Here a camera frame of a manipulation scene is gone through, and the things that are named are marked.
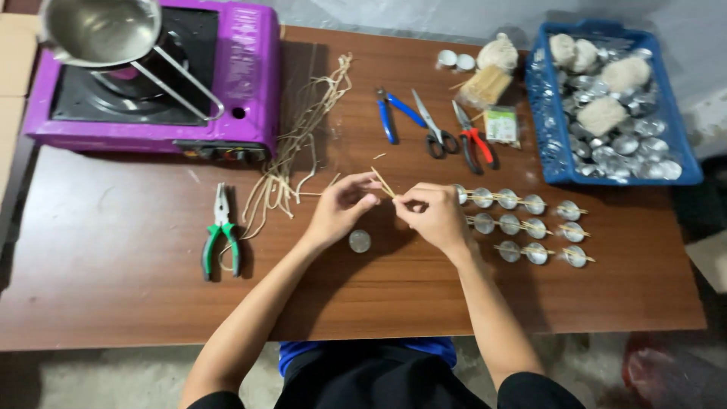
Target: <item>blue plastic basket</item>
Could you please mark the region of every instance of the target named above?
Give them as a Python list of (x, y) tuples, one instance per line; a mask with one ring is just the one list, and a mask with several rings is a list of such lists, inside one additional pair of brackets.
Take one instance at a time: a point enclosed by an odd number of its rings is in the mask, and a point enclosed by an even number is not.
[[(667, 129), (660, 138), (669, 144), (670, 154), (682, 165), (679, 179), (628, 178), (626, 183), (623, 183), (608, 178), (589, 178), (576, 172), (576, 164), (571, 154), (568, 121), (563, 114), (556, 70), (550, 54), (549, 38), (560, 33), (566, 33), (575, 39), (587, 39), (597, 45), (607, 43), (612, 48), (651, 50), (654, 54), (651, 60), (653, 80), (660, 91), (656, 116), (667, 124)], [(586, 19), (575, 25), (543, 23), (533, 50), (526, 60), (525, 83), (533, 111), (543, 175), (547, 183), (614, 186), (696, 185), (704, 179), (702, 169), (687, 141), (684, 123), (662, 61), (659, 42), (653, 34), (626, 30), (621, 23), (610, 20)]]

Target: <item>scissors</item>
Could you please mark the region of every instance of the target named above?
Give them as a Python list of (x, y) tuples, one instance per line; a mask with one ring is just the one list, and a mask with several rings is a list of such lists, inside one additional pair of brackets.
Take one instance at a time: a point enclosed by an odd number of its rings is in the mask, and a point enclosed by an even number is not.
[(480, 130), (472, 127), (472, 122), (470, 122), (470, 118), (467, 117), (465, 110), (463, 110), (462, 107), (455, 101), (452, 101), (452, 106), (454, 107), (454, 113), (457, 115), (459, 124), (462, 125), (462, 133), (459, 134), (459, 139), (462, 140), (462, 150), (465, 151), (467, 166), (470, 167), (472, 173), (482, 175), (484, 172), (477, 160), (477, 150), (474, 148), (474, 145), (477, 145), (480, 148), (482, 154), (485, 156), (487, 167), (490, 169), (493, 169), (495, 166), (492, 151), (489, 146), (487, 146), (487, 143), (480, 137)]
[(437, 126), (434, 125), (432, 116), (429, 115), (429, 112), (427, 112), (427, 109), (424, 107), (422, 100), (419, 99), (417, 91), (412, 89), (411, 93), (414, 94), (414, 99), (417, 102), (419, 113), (422, 115), (424, 122), (426, 122), (429, 127), (429, 133), (426, 137), (427, 152), (429, 152), (429, 155), (431, 155), (434, 159), (442, 159), (446, 154), (455, 154), (459, 152), (459, 145), (457, 144), (457, 140), (454, 139), (454, 136), (445, 130), (437, 128)]
[(204, 281), (209, 281), (212, 274), (212, 248), (214, 242), (217, 241), (220, 232), (224, 233), (227, 240), (230, 242), (230, 249), (232, 250), (232, 270), (233, 277), (240, 276), (240, 250), (237, 245), (237, 239), (232, 234), (232, 230), (235, 225), (230, 223), (230, 205), (227, 201), (227, 194), (225, 194), (225, 184), (217, 184), (217, 197), (214, 199), (214, 224), (207, 228), (209, 237), (204, 243), (204, 249), (202, 250), (202, 271), (204, 273)]
[(386, 90), (384, 90), (384, 87), (377, 87), (375, 88), (375, 91), (377, 96), (377, 103), (379, 104), (379, 115), (381, 116), (381, 122), (384, 124), (384, 132), (386, 132), (386, 138), (388, 138), (389, 143), (397, 143), (397, 138), (396, 134), (394, 133), (394, 128), (391, 126), (393, 124), (393, 118), (391, 118), (389, 114), (389, 109), (387, 107), (388, 103), (391, 103), (391, 105), (399, 108), (399, 110), (404, 112), (420, 127), (427, 127), (427, 123), (424, 122), (424, 119), (422, 119), (419, 114), (417, 114), (410, 107), (406, 106), (406, 104), (401, 102), (397, 97), (391, 95), (389, 92), (386, 92)]

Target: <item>wooden table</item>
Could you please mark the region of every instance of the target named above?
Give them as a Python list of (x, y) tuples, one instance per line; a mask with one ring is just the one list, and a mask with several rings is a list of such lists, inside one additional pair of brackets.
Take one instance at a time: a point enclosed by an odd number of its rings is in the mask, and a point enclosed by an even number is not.
[[(497, 146), (500, 170), (471, 174), (463, 155), (434, 160), (425, 153), (425, 131), (394, 113), (401, 139), (383, 134), (374, 86), (383, 85), (414, 106), (416, 88), (442, 128), (458, 132), (448, 88), (467, 78), (434, 69), (438, 50), (476, 55), (478, 47), (288, 27), (287, 76), (308, 67), (318, 43), (324, 72), (352, 52), (353, 89), (327, 119), (336, 140), (322, 135), (326, 168), (305, 185), (321, 191), (336, 172), (374, 165), (403, 193), (415, 183), (460, 183), (491, 191), (511, 188), (539, 194), (551, 204), (542, 219), (555, 230), (551, 212), (564, 199), (590, 211), (580, 223), (593, 237), (582, 243), (597, 262), (575, 269), (552, 259), (535, 266), (504, 262), (492, 246), (510, 239), (499, 229), (477, 236), (497, 284), (515, 315), (531, 332), (671, 330), (704, 327), (688, 258), (665, 188), (549, 186), (543, 182), (530, 108), (522, 83), (508, 91), (517, 103), (523, 150)], [(378, 154), (387, 156), (373, 160)], [(300, 153), (296, 178), (309, 171)], [(295, 205), (295, 218), (270, 212), (268, 224), (244, 243), (244, 278), (224, 272), (203, 282), (199, 258), (213, 220), (217, 183), (235, 186), (241, 211), (254, 170), (189, 162), (176, 156), (84, 156), (43, 147), (25, 205), (9, 287), (0, 295), (0, 350), (56, 349), (202, 343), (296, 242), (316, 200)], [(466, 207), (474, 215), (479, 209)], [(495, 218), (512, 213), (494, 205)], [(369, 252), (355, 254), (345, 242), (310, 268), (288, 302), (271, 339), (338, 339), (471, 334), (457, 273), (444, 256), (395, 218), (390, 202), (356, 226), (371, 234)], [(521, 245), (533, 241), (524, 233)], [(539, 241), (560, 250), (566, 241)]]

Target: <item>gray wall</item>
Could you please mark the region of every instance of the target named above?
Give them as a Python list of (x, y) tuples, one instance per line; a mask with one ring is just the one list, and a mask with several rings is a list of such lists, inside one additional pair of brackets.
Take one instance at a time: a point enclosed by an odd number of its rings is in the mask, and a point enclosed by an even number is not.
[(655, 33), (683, 108), (727, 87), (727, 0), (253, 0), (287, 25), (529, 49), (546, 20), (620, 20)]

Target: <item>stainless steel pot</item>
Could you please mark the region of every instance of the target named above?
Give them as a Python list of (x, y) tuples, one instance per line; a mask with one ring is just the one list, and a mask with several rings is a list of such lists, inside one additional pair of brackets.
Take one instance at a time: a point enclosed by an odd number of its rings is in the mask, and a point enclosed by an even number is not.
[[(203, 120), (222, 116), (222, 101), (159, 46), (158, 0), (44, 0), (39, 16), (40, 42), (61, 63), (96, 70), (129, 64)], [(217, 105), (217, 114), (205, 115), (141, 65), (138, 60), (150, 52), (158, 53), (199, 88)]]

